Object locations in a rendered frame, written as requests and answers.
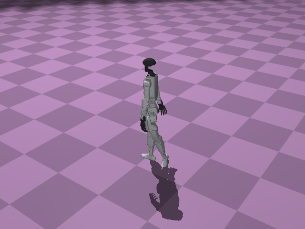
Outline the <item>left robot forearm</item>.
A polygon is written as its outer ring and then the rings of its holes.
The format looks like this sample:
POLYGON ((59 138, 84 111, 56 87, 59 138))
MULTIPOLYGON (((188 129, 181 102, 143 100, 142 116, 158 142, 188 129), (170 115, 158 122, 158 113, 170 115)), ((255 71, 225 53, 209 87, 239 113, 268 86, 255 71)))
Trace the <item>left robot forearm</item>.
POLYGON ((144 117, 144 116, 146 117, 147 108, 148 108, 147 100, 146 100, 145 98, 143 98, 143 99, 142 99, 142 109, 141 109, 141 116, 140 116, 140 119, 143 120, 143 117, 144 117))

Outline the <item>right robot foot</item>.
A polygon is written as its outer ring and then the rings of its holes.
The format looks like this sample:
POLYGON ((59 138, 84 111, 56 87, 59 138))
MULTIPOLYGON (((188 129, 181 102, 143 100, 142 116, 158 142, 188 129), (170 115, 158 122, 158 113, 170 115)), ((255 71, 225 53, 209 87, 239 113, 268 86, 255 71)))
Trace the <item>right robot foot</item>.
POLYGON ((156 160, 156 156, 155 155, 149 156, 149 154, 142 154, 141 156, 146 158, 146 159, 156 160))

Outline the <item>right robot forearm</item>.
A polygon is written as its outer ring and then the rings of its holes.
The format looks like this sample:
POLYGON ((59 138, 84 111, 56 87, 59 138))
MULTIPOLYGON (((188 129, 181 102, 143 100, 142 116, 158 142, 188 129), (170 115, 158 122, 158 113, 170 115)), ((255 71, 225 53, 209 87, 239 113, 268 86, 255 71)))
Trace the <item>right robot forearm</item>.
POLYGON ((156 99, 158 104, 161 104, 160 90, 158 89, 158 97, 156 99))

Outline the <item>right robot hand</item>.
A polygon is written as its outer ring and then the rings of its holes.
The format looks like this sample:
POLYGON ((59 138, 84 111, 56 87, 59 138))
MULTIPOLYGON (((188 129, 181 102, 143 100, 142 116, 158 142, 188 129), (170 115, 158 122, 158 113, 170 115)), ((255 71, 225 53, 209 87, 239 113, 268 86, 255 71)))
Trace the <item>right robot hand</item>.
POLYGON ((161 115, 162 115, 162 112, 163 112, 163 115, 164 115, 165 112, 167 113, 167 110, 166 110, 165 106, 163 105, 162 100, 161 100, 161 104, 158 104, 158 105, 159 105, 158 112, 159 112, 159 110, 161 110, 161 115))

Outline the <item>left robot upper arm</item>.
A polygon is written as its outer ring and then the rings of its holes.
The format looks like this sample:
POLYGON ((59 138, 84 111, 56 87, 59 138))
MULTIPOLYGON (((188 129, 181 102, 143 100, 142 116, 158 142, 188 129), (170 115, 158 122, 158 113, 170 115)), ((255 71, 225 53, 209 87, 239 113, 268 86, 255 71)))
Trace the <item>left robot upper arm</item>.
POLYGON ((145 79, 143 82, 143 87, 144 87, 144 98, 147 100, 147 103, 149 102, 150 99, 150 87, 151 87, 151 79, 145 79))

